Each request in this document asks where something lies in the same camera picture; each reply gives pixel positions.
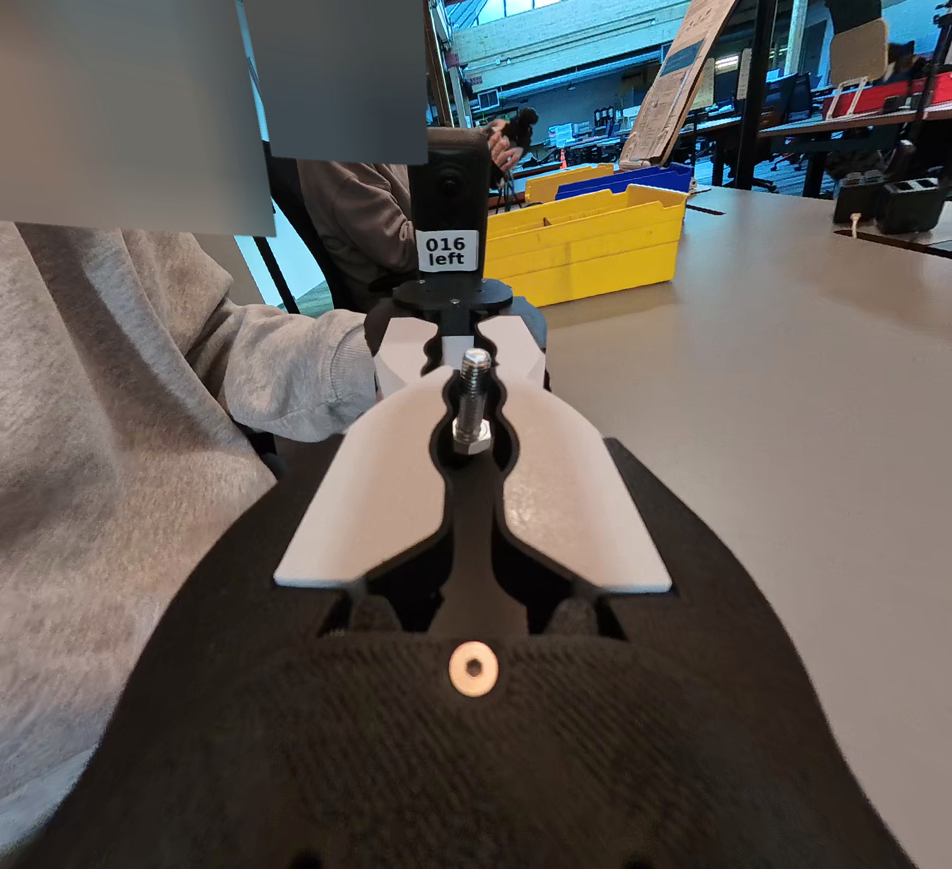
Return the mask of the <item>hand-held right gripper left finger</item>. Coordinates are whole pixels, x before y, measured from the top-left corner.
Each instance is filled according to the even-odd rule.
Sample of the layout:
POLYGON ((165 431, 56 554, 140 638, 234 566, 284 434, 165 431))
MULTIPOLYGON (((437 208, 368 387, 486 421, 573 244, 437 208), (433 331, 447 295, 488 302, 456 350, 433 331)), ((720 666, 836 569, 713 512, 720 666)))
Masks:
POLYGON ((351 426, 273 574, 276 584, 350 585, 437 534, 446 481, 431 440, 453 377, 441 366, 351 426))

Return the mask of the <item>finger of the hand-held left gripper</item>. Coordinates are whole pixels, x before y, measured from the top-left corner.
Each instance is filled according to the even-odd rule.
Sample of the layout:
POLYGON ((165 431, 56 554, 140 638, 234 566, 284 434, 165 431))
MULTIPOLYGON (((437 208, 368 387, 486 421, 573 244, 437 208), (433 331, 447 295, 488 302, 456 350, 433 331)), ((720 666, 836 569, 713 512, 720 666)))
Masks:
POLYGON ((544 386, 544 351, 520 316, 495 315, 484 319, 477 324, 476 334, 492 346, 495 374, 501 384, 544 386))
POLYGON ((393 317, 373 359, 379 398, 389 398, 407 387, 446 388, 437 323, 409 316, 393 317))

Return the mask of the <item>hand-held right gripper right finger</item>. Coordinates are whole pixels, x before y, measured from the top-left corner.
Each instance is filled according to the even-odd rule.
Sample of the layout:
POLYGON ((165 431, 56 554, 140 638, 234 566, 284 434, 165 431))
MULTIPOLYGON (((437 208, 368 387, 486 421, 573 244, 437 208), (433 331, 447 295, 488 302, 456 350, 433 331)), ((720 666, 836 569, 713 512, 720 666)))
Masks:
POLYGON ((673 579, 597 428, 537 382, 497 373, 507 534, 609 594, 665 594, 673 579))

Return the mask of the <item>silver hex bolt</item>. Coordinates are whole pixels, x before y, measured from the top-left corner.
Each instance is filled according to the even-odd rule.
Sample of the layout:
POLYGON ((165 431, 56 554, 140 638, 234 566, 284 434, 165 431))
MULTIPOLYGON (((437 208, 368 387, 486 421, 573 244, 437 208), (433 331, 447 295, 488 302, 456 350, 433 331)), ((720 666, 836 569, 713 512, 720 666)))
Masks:
POLYGON ((491 366, 491 356, 482 348, 470 348, 463 354, 462 386, 451 427, 453 449, 460 456, 477 456, 492 447, 492 429, 485 415, 491 366))

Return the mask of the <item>yellow bin with divider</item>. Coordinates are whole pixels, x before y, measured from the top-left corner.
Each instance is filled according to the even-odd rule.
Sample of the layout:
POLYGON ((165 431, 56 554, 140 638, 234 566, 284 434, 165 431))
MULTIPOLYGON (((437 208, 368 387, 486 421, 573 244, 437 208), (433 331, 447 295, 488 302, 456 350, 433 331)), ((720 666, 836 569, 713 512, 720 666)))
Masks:
POLYGON ((670 282, 687 200, 630 185, 490 216, 484 275, 538 308, 670 282))

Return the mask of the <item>person's left forearm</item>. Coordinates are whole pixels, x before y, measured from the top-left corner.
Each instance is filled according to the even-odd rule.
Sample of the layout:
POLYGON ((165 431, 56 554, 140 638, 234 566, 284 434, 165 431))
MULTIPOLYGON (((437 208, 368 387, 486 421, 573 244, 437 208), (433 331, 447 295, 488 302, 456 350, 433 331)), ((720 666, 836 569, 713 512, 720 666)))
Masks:
POLYGON ((365 316, 223 301, 187 360, 238 424, 298 442, 344 433, 377 402, 365 316))

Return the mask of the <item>grey desk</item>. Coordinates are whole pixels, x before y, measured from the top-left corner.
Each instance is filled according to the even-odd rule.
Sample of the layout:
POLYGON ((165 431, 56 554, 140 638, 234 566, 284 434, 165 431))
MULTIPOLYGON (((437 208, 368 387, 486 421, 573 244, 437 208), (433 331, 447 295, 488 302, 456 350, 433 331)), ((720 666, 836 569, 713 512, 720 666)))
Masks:
POLYGON ((554 392, 715 531, 919 867, 950 867, 950 257, 717 189, 671 283, 544 311, 554 392))

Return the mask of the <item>yellow plastic bin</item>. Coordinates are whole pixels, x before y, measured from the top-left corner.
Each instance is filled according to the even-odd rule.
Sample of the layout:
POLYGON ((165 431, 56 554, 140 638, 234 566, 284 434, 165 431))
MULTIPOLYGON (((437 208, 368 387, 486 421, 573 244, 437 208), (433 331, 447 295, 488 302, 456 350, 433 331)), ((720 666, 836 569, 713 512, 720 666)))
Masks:
POLYGON ((563 185, 593 181, 611 176, 615 171, 616 167, 613 163, 602 162, 559 169, 558 171, 534 176, 526 181, 523 205, 530 206, 552 202, 563 185))

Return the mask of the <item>black office chair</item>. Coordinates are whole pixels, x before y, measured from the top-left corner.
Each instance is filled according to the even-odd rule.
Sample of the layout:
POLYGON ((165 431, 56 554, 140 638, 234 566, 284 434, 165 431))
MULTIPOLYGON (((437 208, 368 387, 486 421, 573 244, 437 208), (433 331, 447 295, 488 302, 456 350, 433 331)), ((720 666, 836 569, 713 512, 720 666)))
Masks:
POLYGON ((281 209, 304 246, 325 276, 334 308, 349 309, 350 293, 327 247, 312 221, 303 198, 303 189, 295 159, 276 157, 269 141, 262 141, 272 201, 281 209))

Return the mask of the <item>blue plastic bin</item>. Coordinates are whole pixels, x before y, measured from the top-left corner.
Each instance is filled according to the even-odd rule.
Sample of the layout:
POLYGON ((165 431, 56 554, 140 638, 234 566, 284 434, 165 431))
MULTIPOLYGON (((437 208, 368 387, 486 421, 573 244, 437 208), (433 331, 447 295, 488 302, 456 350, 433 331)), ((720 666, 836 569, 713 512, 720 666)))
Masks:
POLYGON ((693 170, 687 164, 674 163, 665 167, 649 166, 648 168, 627 172, 619 171, 599 178, 561 185, 556 192, 555 200, 564 200, 601 191, 620 194, 633 185, 688 194, 693 180, 693 170))

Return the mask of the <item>wooden document stand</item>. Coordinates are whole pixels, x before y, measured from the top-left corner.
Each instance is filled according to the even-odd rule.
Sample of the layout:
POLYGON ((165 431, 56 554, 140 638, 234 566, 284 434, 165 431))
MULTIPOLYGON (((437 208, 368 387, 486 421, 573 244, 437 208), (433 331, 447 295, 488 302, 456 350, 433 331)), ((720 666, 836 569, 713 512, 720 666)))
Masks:
POLYGON ((740 0, 692 0, 623 147, 619 168, 631 171, 669 159, 707 59, 740 0))

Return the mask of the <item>person's grey sweatshirt torso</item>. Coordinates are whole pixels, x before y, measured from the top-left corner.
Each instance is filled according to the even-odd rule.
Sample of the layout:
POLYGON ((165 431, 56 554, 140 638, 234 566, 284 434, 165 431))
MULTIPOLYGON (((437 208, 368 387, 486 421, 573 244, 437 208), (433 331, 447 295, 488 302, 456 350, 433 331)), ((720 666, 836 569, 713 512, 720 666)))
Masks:
POLYGON ((2 222, 2 862, 85 769, 184 578, 274 482, 220 389, 243 327, 190 235, 2 222))

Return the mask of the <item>black charging dock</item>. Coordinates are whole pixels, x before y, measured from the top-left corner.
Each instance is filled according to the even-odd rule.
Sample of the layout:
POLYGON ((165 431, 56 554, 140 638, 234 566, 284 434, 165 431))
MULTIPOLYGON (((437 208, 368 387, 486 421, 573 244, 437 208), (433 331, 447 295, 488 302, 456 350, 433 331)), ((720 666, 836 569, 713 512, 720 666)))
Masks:
POLYGON ((882 235, 924 233, 940 220, 950 196, 950 145, 901 139, 873 166, 842 172, 834 224, 874 222, 882 235))

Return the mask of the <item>red bin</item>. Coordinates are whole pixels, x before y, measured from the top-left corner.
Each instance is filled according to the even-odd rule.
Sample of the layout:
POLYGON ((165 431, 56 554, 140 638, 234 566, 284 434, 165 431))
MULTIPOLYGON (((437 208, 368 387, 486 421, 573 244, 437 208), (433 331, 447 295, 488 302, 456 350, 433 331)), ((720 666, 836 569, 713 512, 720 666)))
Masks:
MULTIPOLYGON (((842 90, 837 97, 830 96, 823 102, 823 116, 828 117, 831 108, 833 118, 880 115, 908 109, 915 112, 925 89, 925 77, 902 79, 886 84, 866 85, 863 89, 853 87, 842 90)), ((951 102, 951 71, 944 71, 933 78, 925 106, 945 105, 951 102)))

